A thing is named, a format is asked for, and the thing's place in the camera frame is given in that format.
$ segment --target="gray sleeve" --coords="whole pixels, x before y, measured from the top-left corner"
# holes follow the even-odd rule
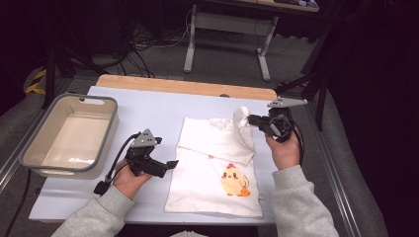
[[[58,236],[115,236],[124,227],[124,216],[133,206],[114,186],[101,197],[90,199],[52,234]]]
[[[339,236],[332,215],[314,194],[300,166],[273,173],[278,236]]]

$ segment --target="metal frame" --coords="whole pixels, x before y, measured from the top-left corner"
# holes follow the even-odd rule
[[[266,37],[263,47],[257,48],[256,52],[259,59],[263,80],[270,81],[271,76],[269,74],[265,55],[271,42],[272,36],[274,35],[277,22],[278,17],[273,17],[272,21],[266,21],[202,13],[199,12],[197,4],[194,4],[192,8],[191,34],[189,38],[188,51],[186,53],[184,72],[192,72],[192,64],[194,60],[196,45],[195,31],[196,28],[201,28]]]

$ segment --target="cartoon chicken print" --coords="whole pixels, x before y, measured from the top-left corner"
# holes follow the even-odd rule
[[[221,176],[221,185],[228,196],[249,197],[249,179],[242,176],[240,171],[233,165],[228,164]]]

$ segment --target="white tabletop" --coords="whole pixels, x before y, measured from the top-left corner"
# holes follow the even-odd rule
[[[150,128],[154,136],[162,137],[161,144],[151,153],[155,160],[165,163],[175,160],[184,117],[192,119],[232,118],[239,107],[249,108],[254,115],[266,115],[270,101],[197,96],[175,93],[92,87],[92,96],[113,97],[118,102],[120,123],[109,150],[102,174],[96,180],[72,180],[47,178],[35,203],[30,219],[63,221],[83,206],[89,198],[97,197],[93,190],[108,173],[124,142],[134,133]],[[156,224],[243,224],[261,225],[275,223],[271,194],[274,189],[272,173],[276,167],[271,151],[265,143],[263,132],[252,130],[256,152],[253,157],[258,187],[265,199],[260,200],[263,218],[243,218],[211,213],[165,213],[171,171],[163,179],[154,177],[145,184],[135,197],[134,207],[126,214],[126,223]]]

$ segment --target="wooden edge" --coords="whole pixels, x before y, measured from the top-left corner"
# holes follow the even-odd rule
[[[216,97],[228,95],[231,98],[261,101],[273,101],[277,98],[275,91],[271,89],[120,75],[102,75],[96,86]]]
[[[293,4],[287,4],[287,3],[277,3],[274,2],[274,0],[236,0],[239,2],[247,2],[247,3],[255,3],[255,4],[259,4],[259,5],[266,5],[266,6],[271,6],[271,7],[276,7],[276,8],[284,8],[284,9],[293,9],[293,10],[299,10],[299,11],[303,11],[303,12],[318,12],[319,9],[318,8],[313,8],[313,7],[303,7],[303,6],[297,6],[297,5],[293,5]]]

